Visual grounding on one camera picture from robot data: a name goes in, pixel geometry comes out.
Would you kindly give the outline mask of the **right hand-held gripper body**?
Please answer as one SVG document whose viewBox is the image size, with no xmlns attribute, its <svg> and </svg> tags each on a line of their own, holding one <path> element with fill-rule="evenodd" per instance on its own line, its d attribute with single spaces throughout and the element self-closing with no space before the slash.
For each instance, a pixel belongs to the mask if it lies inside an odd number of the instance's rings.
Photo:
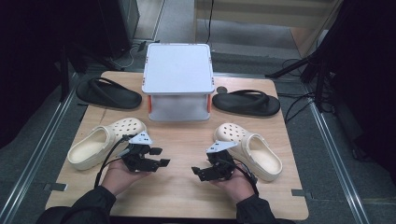
<svg viewBox="0 0 396 224">
<path fill-rule="evenodd" d="M 205 152 L 212 154 L 215 157 L 215 162 L 211 167 L 205 168 L 202 171 L 205 175 L 205 181 L 217 180 L 226 178 L 229 179 L 235 169 L 233 157 L 229 153 L 229 149 L 236 147 L 237 143 L 234 141 L 220 141 L 216 140 Z"/>
</svg>

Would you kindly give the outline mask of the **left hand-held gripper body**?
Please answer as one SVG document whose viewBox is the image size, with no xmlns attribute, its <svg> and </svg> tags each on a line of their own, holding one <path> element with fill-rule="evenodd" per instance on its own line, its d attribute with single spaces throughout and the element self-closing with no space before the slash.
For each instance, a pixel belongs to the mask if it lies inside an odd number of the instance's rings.
<svg viewBox="0 0 396 224">
<path fill-rule="evenodd" d="M 160 162 L 146 157 L 151 149 L 152 140 L 148 133 L 143 131 L 128 140 L 128 146 L 120 157 L 131 172 L 156 172 Z"/>
</svg>

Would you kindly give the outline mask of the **black tripod stand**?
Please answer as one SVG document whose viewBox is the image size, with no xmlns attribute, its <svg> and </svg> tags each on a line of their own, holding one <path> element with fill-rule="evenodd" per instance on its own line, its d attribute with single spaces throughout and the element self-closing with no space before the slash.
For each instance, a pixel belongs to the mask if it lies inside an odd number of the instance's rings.
<svg viewBox="0 0 396 224">
<path fill-rule="evenodd" d="M 314 103 L 319 111 L 323 111 L 322 103 L 324 81 L 325 77 L 330 74 L 330 69 L 326 57 L 326 50 L 322 47 L 319 47 L 313 53 L 309 54 L 298 62 L 293 63 L 273 74 L 266 75 L 266 77 L 279 78 L 293 70 L 302 67 L 303 65 L 305 66 L 305 69 L 300 76 L 300 80 L 303 83 L 308 83 L 312 81 L 314 77 L 317 78 Z"/>
</svg>

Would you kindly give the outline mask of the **person's right hand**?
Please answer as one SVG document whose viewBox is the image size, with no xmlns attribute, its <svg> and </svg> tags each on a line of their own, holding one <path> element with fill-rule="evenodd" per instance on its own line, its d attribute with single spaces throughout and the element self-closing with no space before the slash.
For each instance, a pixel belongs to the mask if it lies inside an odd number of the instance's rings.
<svg viewBox="0 0 396 224">
<path fill-rule="evenodd" d="M 212 180 L 210 184 L 224 190 L 234 203 L 257 197 L 247 178 L 239 171 L 234 171 L 228 180 Z"/>
</svg>

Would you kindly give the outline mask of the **black flip-flop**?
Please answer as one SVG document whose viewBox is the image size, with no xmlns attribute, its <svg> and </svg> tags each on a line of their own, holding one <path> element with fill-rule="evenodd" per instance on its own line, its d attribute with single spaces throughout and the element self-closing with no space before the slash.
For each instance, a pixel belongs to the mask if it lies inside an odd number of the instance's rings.
<svg viewBox="0 0 396 224">
<path fill-rule="evenodd" d="M 218 93 L 212 98 L 212 104 L 225 112 L 253 117 L 270 117 L 280 110 L 277 98 L 257 90 Z"/>
<path fill-rule="evenodd" d="M 117 109 L 135 109 L 142 102 L 142 96 L 138 92 L 105 77 L 81 81 L 76 95 L 86 103 Z"/>
</svg>

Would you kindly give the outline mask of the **dark cabinet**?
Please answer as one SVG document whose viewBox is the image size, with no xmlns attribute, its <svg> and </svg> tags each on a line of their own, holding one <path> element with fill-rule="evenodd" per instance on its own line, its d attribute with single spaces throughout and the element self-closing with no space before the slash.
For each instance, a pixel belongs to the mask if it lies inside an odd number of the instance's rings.
<svg viewBox="0 0 396 224">
<path fill-rule="evenodd" d="M 136 0 L 97 0 L 109 56 L 119 58 L 132 48 L 140 13 Z"/>
</svg>

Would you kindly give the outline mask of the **person's left hand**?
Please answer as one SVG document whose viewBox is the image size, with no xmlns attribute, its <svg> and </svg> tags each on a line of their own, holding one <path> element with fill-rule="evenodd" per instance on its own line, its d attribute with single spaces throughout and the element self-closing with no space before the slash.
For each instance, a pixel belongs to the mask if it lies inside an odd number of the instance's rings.
<svg viewBox="0 0 396 224">
<path fill-rule="evenodd" d="M 123 161 L 113 161 L 106 170 L 101 186 L 117 196 L 148 175 L 149 172 L 131 172 Z"/>
</svg>

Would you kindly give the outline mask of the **black metal post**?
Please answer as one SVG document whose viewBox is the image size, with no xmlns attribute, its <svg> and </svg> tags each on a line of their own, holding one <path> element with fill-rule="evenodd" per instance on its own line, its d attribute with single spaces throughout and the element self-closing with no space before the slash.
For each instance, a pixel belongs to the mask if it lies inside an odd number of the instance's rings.
<svg viewBox="0 0 396 224">
<path fill-rule="evenodd" d="M 62 47 L 60 55 L 60 69 L 61 69 L 61 98 L 63 102 L 69 93 L 69 73 L 68 73 L 68 59 L 66 47 Z"/>
</svg>

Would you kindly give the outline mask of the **black curtain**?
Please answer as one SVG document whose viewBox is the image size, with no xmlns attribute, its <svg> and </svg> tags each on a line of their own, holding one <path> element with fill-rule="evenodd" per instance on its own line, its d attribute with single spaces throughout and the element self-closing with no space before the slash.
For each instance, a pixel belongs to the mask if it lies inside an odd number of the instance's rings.
<svg viewBox="0 0 396 224">
<path fill-rule="evenodd" d="M 94 0 L 0 0 L 0 148 L 60 85 L 63 47 L 95 12 Z"/>
<path fill-rule="evenodd" d="M 396 178 L 396 0 L 344 0 L 320 49 L 347 136 Z"/>
</svg>

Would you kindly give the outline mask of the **cream perforated clog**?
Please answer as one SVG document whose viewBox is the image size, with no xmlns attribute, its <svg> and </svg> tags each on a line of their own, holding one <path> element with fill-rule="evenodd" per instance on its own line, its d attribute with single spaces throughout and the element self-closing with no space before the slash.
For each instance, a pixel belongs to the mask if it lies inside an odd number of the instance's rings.
<svg viewBox="0 0 396 224">
<path fill-rule="evenodd" d="M 274 181 L 283 170 L 280 158 L 258 133 L 252 133 L 234 123 L 223 123 L 215 130 L 214 139 L 235 142 L 236 146 L 231 147 L 229 153 L 263 181 Z"/>
<path fill-rule="evenodd" d="M 105 160 L 108 152 L 124 135 L 136 135 L 146 129 L 146 125 L 136 118 L 120 119 L 107 126 L 96 126 L 69 149 L 67 159 L 77 170 L 91 169 Z"/>
</svg>

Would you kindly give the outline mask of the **light wooden partition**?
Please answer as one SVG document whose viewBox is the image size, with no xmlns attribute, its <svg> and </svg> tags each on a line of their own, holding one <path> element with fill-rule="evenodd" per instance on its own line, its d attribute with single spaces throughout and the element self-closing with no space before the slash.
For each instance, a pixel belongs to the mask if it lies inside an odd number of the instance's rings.
<svg viewBox="0 0 396 224">
<path fill-rule="evenodd" d="M 331 28 L 344 0 L 193 0 L 194 19 L 286 26 L 302 57 L 311 53 Z"/>
</svg>

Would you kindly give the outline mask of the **metal floor rail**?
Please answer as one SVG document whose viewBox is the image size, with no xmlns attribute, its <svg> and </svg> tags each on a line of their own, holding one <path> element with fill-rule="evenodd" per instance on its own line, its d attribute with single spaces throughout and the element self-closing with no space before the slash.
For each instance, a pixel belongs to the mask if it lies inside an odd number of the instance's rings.
<svg viewBox="0 0 396 224">
<path fill-rule="evenodd" d="M 372 224 L 367 216 L 355 184 L 353 183 L 353 180 L 342 160 L 338 147 L 333 140 L 331 131 L 325 118 L 317 109 L 317 106 L 314 103 L 313 99 L 309 99 L 308 102 L 310 103 L 310 110 L 318 126 L 321 138 L 332 162 L 332 167 L 336 172 L 338 181 L 346 197 L 346 202 L 349 206 L 349 209 L 352 213 L 352 216 L 354 217 L 356 224 Z"/>
<path fill-rule="evenodd" d="M 45 210 L 85 110 L 75 95 L 80 81 L 73 74 L 66 98 L 56 89 L 0 150 L 0 224 L 34 224 Z"/>
</svg>

